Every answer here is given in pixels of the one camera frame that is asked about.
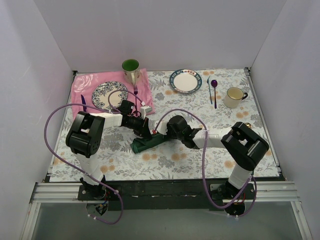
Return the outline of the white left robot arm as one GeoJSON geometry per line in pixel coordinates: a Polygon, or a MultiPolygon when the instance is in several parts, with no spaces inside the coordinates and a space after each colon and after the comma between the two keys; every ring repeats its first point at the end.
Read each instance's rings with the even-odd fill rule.
{"type": "Polygon", "coordinates": [[[117,110],[120,113],[88,113],[80,111],[66,137],[66,145],[75,154],[80,167],[85,173],[80,179],[84,190],[95,200],[106,196],[106,187],[99,183],[105,182],[105,176],[100,170],[96,153],[100,147],[103,131],[108,128],[126,127],[134,134],[147,140],[152,139],[149,129],[149,119],[144,113],[133,115],[134,103],[123,100],[117,110]]]}

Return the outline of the gold spoon teal handle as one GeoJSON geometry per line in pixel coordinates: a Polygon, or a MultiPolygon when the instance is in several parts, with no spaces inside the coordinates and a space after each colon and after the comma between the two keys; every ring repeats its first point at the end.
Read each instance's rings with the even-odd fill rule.
{"type": "Polygon", "coordinates": [[[251,127],[252,127],[252,125],[251,125],[249,122],[246,122],[245,124],[246,124],[246,126],[247,126],[248,128],[251,128],[251,127]]]}

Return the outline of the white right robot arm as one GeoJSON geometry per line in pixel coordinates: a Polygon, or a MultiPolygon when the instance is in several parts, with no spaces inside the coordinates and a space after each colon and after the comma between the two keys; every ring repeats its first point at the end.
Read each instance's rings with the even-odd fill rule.
{"type": "Polygon", "coordinates": [[[161,122],[160,134],[181,141],[189,149],[224,148],[232,156],[235,166],[225,183],[225,195],[237,199],[245,192],[244,185],[256,166],[270,149],[269,144],[243,122],[231,128],[206,130],[192,128],[180,115],[167,123],[161,122]]]}

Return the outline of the dark green cloth napkin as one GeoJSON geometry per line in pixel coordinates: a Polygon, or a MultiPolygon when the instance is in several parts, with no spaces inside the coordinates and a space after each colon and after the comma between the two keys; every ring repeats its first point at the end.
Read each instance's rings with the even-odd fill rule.
{"type": "Polygon", "coordinates": [[[151,139],[135,138],[130,144],[130,147],[134,154],[138,154],[172,140],[174,139],[168,135],[156,133],[151,135],[151,139]]]}

